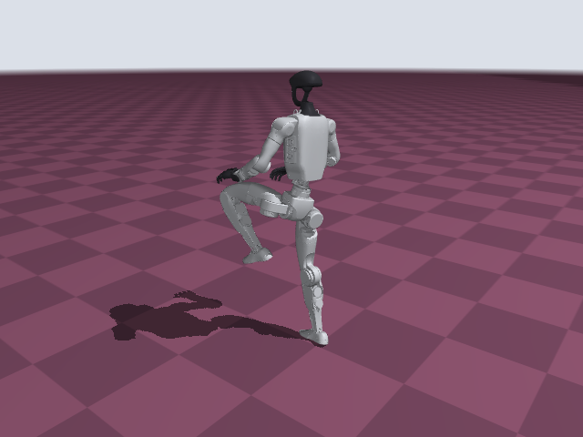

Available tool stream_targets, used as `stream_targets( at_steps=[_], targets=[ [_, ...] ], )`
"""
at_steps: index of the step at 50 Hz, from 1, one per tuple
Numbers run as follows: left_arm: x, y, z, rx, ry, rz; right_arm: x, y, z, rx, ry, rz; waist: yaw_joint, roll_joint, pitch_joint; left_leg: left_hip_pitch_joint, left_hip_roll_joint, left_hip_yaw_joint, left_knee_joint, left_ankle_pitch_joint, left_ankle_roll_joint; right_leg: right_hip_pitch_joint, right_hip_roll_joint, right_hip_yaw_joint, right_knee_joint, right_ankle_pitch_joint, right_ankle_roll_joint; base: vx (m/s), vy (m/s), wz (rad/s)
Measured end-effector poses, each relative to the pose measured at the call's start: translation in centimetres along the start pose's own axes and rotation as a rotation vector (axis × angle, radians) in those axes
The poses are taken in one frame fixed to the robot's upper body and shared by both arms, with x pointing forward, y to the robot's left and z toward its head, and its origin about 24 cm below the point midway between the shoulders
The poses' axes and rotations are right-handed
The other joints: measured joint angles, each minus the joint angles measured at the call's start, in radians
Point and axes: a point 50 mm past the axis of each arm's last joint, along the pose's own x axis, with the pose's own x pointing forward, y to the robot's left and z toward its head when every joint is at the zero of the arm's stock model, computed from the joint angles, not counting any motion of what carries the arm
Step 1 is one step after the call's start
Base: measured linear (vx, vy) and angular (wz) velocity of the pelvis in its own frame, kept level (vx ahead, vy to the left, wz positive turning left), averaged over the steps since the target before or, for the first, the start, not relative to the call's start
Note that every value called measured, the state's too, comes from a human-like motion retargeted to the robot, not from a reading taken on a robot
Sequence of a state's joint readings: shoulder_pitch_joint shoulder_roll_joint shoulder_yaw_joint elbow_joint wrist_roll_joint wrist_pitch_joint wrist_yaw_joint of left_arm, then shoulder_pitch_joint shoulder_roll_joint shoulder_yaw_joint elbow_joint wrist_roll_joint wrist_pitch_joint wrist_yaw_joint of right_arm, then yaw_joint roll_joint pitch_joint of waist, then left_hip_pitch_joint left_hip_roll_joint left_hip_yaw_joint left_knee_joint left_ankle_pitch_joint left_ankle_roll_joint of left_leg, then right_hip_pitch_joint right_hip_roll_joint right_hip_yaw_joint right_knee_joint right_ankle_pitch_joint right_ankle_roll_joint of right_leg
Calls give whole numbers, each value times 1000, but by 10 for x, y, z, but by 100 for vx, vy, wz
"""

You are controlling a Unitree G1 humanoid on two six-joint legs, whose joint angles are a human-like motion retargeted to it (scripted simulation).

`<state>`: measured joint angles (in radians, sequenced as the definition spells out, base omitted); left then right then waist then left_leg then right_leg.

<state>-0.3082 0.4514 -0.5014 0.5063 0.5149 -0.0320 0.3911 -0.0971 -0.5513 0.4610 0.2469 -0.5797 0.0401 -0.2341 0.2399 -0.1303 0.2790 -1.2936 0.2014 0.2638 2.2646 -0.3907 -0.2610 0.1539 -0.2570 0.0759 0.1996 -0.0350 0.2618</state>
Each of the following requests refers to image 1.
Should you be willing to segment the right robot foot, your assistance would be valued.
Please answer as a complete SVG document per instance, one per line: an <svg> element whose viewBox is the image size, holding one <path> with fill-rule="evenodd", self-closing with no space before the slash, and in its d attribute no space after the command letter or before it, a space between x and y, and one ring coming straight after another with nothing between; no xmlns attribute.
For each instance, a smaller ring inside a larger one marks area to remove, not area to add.
<svg viewBox="0 0 583 437"><path fill-rule="evenodd" d="M319 333L313 332L312 328L309 330L299 330L299 333L306 339L313 340L319 344L328 344L328 335L325 331L319 329Z"/></svg>

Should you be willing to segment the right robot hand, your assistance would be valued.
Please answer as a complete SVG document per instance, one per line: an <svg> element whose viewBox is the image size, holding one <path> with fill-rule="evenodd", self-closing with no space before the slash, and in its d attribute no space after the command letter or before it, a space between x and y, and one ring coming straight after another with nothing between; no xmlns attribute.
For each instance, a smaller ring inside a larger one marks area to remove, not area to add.
<svg viewBox="0 0 583 437"><path fill-rule="evenodd" d="M270 173L270 178L273 179L275 176L275 180L277 179L277 177L279 176L279 181L281 180L281 177L283 175L286 175L286 169L285 167L281 167L281 168L276 168L274 169L271 173Z"/></svg>

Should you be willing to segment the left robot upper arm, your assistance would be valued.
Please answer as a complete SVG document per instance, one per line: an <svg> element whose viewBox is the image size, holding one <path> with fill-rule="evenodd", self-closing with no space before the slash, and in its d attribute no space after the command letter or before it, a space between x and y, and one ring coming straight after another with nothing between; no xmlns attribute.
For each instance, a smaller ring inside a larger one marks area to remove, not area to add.
<svg viewBox="0 0 583 437"><path fill-rule="evenodd" d="M260 173L267 173L271 167L271 159L278 151L283 140L290 137L297 124L297 119L293 117L278 117L271 125L271 132L266 138L259 159L253 169Z"/></svg>

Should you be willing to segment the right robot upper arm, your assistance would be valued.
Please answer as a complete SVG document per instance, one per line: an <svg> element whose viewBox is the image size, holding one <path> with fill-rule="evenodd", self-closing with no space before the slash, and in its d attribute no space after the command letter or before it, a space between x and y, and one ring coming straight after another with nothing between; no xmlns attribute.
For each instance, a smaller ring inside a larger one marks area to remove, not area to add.
<svg viewBox="0 0 583 437"><path fill-rule="evenodd" d="M334 120L327 118L329 123L329 136L328 136L328 152L327 152L327 163L329 167L335 166L340 160L340 150L338 147L338 142L336 138L336 124Z"/></svg>

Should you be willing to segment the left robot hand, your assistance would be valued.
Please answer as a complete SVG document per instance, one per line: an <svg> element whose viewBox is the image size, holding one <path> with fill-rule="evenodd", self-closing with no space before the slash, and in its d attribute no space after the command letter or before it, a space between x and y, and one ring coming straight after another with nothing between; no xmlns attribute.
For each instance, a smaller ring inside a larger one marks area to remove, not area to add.
<svg viewBox="0 0 583 437"><path fill-rule="evenodd" d="M220 173L220 175L217 176L218 184L220 183L220 181L222 181L222 179L225 179L225 178L231 178L233 181L240 182L239 177L236 175L233 175L233 173L236 172L237 170L239 170L239 169L238 168L230 168L230 169L227 169L226 171L223 171L222 173Z"/></svg>

